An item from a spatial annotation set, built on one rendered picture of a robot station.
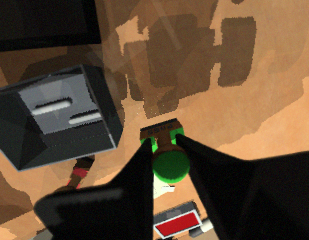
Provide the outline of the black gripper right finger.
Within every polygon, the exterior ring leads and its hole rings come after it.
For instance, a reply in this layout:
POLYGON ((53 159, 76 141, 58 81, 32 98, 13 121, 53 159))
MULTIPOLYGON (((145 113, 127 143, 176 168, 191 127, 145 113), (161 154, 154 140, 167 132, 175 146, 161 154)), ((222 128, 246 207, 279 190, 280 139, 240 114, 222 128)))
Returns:
POLYGON ((243 160, 182 134, 175 138, 218 240, 241 239, 260 186, 309 175, 309 151, 243 160))

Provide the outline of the cream inspection card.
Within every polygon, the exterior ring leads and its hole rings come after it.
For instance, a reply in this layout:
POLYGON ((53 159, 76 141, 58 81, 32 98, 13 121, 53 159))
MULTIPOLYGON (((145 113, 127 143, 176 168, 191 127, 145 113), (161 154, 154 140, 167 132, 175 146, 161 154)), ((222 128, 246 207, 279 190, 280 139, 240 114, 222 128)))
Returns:
POLYGON ((174 192, 175 187, 170 187, 168 183, 161 181, 154 175, 154 199, 166 192, 174 192))

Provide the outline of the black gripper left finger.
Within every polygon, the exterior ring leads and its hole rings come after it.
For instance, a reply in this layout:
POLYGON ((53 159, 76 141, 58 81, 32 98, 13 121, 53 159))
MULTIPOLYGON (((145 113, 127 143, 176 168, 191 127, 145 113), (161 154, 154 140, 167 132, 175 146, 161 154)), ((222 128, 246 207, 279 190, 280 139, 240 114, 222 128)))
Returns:
POLYGON ((107 183, 49 193, 33 208, 52 235, 61 229, 126 223, 133 240, 153 240, 154 173, 151 138, 107 183))

